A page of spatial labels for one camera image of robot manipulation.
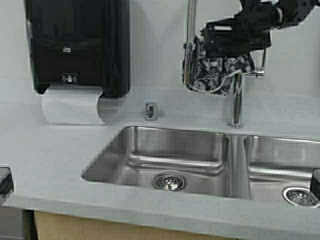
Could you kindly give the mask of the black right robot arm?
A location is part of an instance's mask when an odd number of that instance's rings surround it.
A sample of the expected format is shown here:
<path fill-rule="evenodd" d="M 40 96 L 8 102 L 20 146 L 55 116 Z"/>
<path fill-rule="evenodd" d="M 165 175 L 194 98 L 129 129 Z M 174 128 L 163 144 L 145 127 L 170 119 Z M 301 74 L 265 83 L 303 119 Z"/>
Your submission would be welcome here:
<path fill-rule="evenodd" d="M 271 30 L 298 26 L 319 5 L 318 0 L 243 0 L 233 17 L 206 24 L 203 48 L 209 58 L 265 50 L 272 45 Z"/>

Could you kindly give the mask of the left black robot base corner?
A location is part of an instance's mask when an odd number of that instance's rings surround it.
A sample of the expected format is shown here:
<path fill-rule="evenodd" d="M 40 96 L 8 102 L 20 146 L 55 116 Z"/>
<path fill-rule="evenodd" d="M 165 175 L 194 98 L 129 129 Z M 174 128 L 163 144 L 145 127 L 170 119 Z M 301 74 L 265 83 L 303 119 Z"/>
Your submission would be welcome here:
<path fill-rule="evenodd" d="M 10 168 L 0 168 L 0 200 L 4 201 L 14 191 L 13 176 Z"/>

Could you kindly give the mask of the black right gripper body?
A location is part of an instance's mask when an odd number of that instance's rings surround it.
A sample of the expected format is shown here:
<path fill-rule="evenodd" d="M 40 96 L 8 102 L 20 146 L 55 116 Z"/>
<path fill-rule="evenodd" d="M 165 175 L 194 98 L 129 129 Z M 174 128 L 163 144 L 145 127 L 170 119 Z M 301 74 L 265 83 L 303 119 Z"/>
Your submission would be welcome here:
<path fill-rule="evenodd" d="M 210 58 L 238 57 L 272 46 L 269 32 L 250 32 L 235 18 L 208 22 L 200 35 L 203 48 Z"/>

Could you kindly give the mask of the right black robot base corner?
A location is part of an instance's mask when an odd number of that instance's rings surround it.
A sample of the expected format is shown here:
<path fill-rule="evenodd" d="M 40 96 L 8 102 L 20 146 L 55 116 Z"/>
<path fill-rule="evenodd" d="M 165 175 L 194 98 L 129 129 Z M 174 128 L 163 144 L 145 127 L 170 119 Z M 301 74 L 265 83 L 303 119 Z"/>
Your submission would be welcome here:
<path fill-rule="evenodd" d="M 310 191 L 318 200 L 320 200 L 320 169 L 319 168 L 315 168 L 312 171 Z"/>

